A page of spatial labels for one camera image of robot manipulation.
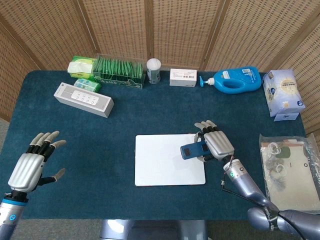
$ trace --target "table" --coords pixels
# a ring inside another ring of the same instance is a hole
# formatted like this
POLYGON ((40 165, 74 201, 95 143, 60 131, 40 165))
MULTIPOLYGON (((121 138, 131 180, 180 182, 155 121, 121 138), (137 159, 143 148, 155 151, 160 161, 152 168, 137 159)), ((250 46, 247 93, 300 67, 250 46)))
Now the table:
MULTIPOLYGON (((199 72, 204 80, 212 72, 199 72)), ((104 118, 58 102, 61 82, 73 84, 66 71, 33 71, 22 84, 0 156, 0 191, 7 185, 20 155, 39 132, 60 131, 67 145, 57 149, 43 176, 65 167, 57 183, 39 186, 28 195, 24 218, 243 220, 253 205, 220 191, 222 163, 205 163, 205 185, 137 187, 134 184, 135 136, 195 133, 195 122, 212 120, 228 136, 257 185, 264 191, 259 134, 304 136, 301 117, 273 122, 262 87, 228 95, 206 85, 169 86, 169 72, 159 84, 145 81, 135 89, 104 85, 99 93, 114 107, 104 118)), ((232 183, 227 188, 235 189, 232 183)))

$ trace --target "blue handheld device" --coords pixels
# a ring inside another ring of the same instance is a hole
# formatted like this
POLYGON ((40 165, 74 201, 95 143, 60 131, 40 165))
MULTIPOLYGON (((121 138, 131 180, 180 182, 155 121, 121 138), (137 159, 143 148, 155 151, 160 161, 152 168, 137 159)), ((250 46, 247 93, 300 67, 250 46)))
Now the blue handheld device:
POLYGON ((200 76, 200 86, 214 85, 216 89, 225 94, 240 94, 255 91, 261 86, 259 71, 254 66, 225 69, 217 71, 208 81, 200 76))
POLYGON ((204 140, 181 146, 180 151, 184 160, 211 154, 204 140))

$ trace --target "blue bottle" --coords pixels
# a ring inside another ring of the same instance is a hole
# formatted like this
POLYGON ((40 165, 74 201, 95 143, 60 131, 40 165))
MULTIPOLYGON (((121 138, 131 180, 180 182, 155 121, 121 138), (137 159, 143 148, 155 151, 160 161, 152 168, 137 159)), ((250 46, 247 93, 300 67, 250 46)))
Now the blue bottle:
POLYGON ((208 81, 200 76, 200 86, 214 85, 225 94, 240 94, 255 91, 261 86, 261 77, 255 66, 244 66, 217 71, 208 81))

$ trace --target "robotic hand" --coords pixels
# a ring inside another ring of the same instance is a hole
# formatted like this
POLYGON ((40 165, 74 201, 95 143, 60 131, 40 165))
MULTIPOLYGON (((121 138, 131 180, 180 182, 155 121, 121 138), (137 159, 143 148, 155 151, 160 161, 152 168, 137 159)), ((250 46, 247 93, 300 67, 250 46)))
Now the robotic hand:
POLYGON ((42 177, 42 171, 48 158, 54 150, 66 143, 66 140, 51 143, 59 131, 46 134, 39 133, 30 143, 26 153, 23 153, 16 163, 8 185, 11 193, 5 193, 0 204, 0 239, 9 240, 28 203, 27 193, 42 186, 58 181, 66 169, 60 169, 51 177, 42 177))
POLYGON ((197 143, 201 138, 211 153, 205 157, 198 156, 198 159, 204 162, 211 159, 223 162, 224 177, 221 181, 221 190, 258 205, 248 210, 248 220, 253 227, 260 230, 281 231, 300 236, 302 239, 320 239, 320 216, 296 210, 279 211, 277 206, 265 197, 240 160, 234 157, 235 149, 224 132, 210 120, 197 122, 194 125, 201 129, 195 135, 194 142, 197 143), (225 189, 226 175, 240 194, 225 189))

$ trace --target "white bottle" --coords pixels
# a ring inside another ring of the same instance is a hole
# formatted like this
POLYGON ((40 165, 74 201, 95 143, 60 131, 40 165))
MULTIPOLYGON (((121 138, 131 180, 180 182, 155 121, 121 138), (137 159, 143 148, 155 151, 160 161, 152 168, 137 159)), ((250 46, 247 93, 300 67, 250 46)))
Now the white bottle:
POLYGON ((146 62, 149 83, 157 84, 160 82, 161 62, 159 59, 151 58, 146 62))

